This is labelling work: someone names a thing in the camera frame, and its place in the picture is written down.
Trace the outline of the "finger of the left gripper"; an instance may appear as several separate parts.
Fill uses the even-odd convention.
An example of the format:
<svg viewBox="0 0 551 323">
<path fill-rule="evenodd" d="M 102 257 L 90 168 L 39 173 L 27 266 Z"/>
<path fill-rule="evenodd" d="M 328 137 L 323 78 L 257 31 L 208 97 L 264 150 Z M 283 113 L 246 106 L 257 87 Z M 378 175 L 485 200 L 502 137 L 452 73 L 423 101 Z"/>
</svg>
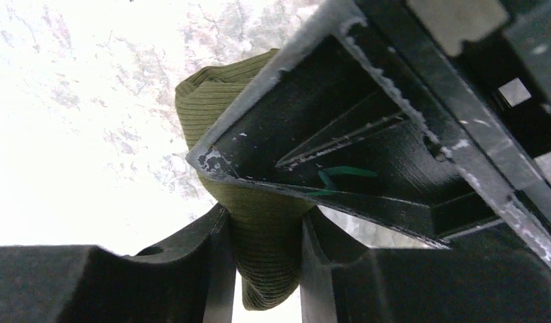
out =
<svg viewBox="0 0 551 323">
<path fill-rule="evenodd" d="M 516 191 L 427 83 L 406 2 L 324 2 L 188 163 L 438 248 L 521 246 L 551 269 L 551 192 Z"/>
</svg>

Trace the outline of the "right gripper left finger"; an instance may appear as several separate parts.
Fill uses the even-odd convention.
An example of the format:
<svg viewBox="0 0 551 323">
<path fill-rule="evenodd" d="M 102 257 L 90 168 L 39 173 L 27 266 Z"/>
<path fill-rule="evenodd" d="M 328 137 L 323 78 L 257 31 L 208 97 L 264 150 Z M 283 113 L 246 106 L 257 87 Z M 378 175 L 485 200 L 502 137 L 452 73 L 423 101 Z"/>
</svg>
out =
<svg viewBox="0 0 551 323">
<path fill-rule="evenodd" d="M 0 246 L 0 322 L 230 322 L 229 214 L 207 214 L 134 256 L 99 246 Z"/>
</svg>

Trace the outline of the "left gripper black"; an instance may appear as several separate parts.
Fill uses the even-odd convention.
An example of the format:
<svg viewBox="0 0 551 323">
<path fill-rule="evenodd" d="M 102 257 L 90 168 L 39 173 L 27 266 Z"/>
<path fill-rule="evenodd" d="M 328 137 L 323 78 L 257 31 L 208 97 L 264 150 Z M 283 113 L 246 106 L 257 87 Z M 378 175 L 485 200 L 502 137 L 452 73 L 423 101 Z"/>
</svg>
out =
<svg viewBox="0 0 551 323">
<path fill-rule="evenodd" d="M 513 188 L 551 192 L 551 1 L 407 1 L 418 67 Z"/>
</svg>

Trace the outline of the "olive green underwear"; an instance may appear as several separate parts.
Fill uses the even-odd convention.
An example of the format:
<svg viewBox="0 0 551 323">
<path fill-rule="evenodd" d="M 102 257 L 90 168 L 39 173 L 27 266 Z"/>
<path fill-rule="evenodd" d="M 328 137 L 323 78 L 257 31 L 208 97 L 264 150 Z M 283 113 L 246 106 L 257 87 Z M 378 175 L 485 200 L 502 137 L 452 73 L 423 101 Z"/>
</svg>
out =
<svg viewBox="0 0 551 323">
<path fill-rule="evenodd" d="M 272 48 L 236 63 L 203 67 L 176 86 L 174 104 L 188 148 L 194 147 L 277 52 Z M 302 217 L 315 205 L 215 182 L 203 175 L 198 178 L 229 212 L 244 308 L 266 311 L 282 304 L 299 285 Z"/>
</svg>

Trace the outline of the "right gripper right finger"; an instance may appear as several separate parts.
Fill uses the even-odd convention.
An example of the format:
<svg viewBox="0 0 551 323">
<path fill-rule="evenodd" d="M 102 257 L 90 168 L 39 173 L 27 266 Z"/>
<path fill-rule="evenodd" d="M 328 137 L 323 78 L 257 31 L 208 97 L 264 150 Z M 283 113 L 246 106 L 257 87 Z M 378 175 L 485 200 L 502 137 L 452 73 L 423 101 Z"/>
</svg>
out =
<svg viewBox="0 0 551 323">
<path fill-rule="evenodd" d="M 303 218 L 304 322 L 551 322 L 551 271 L 525 250 L 368 248 Z"/>
</svg>

